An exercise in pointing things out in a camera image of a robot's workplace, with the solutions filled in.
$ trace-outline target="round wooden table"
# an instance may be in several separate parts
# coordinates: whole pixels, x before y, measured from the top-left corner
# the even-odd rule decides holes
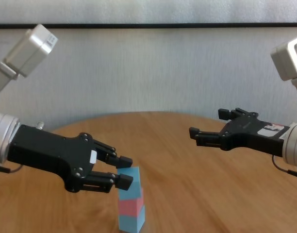
[[[296,233],[297,178],[275,169],[270,155],[197,147],[189,138],[190,126],[220,131],[223,125],[149,112],[90,119],[55,133],[90,133],[140,167],[142,233]],[[94,170],[116,173],[100,161]],[[0,173],[0,233],[117,233],[117,198],[115,188],[69,193],[58,176],[30,167]]]

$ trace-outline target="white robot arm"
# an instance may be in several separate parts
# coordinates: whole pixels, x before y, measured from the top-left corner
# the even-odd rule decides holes
[[[297,88],[297,38],[283,43],[271,52],[272,60],[282,80],[291,80]],[[275,156],[283,157],[290,165],[297,167],[297,123],[283,126],[257,119],[258,113],[219,109],[219,118],[231,120],[219,133],[203,132],[191,127],[190,137],[197,146],[218,147],[231,150],[248,147],[272,154],[272,161],[279,170],[297,177],[297,171],[285,170],[277,166]]]
[[[27,77],[52,51],[57,38],[42,25],[28,30],[0,62],[0,91],[19,75]],[[133,178],[124,174],[92,171],[97,160],[116,166],[130,167],[132,159],[116,154],[114,147],[80,133],[66,138],[36,127],[21,125],[17,117],[0,113],[0,172],[13,173],[23,165],[52,172],[60,176],[69,192],[80,190],[110,192],[116,188],[128,190]],[[9,160],[20,164],[11,171],[2,164]]]

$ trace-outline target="foam block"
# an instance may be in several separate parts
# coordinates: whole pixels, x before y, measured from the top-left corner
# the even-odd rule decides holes
[[[128,167],[117,169],[118,174],[125,174],[133,177],[133,182],[129,189],[121,190],[119,189],[119,199],[120,200],[131,200],[141,197],[141,182],[140,182],[140,171],[139,167]]]
[[[119,215],[130,217],[138,217],[144,205],[143,188],[141,188],[142,196],[131,200],[118,200]]]
[[[138,217],[120,215],[118,218],[119,229],[129,233],[139,233],[145,222],[145,206],[142,207]]]

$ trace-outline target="black cable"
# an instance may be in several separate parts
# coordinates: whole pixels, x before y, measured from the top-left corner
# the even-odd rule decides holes
[[[275,28],[297,23],[43,23],[48,29],[158,29],[158,28]],[[0,29],[30,29],[36,24],[0,23]]]
[[[11,170],[9,173],[15,173],[17,171],[19,171],[20,169],[22,169],[23,165],[21,164],[19,167],[17,167],[16,169],[14,170]]]
[[[288,173],[287,170],[282,169],[281,167],[279,167],[279,166],[276,164],[276,162],[275,162],[275,156],[274,156],[274,155],[271,157],[271,161],[273,161],[274,166],[275,166],[278,170]]]

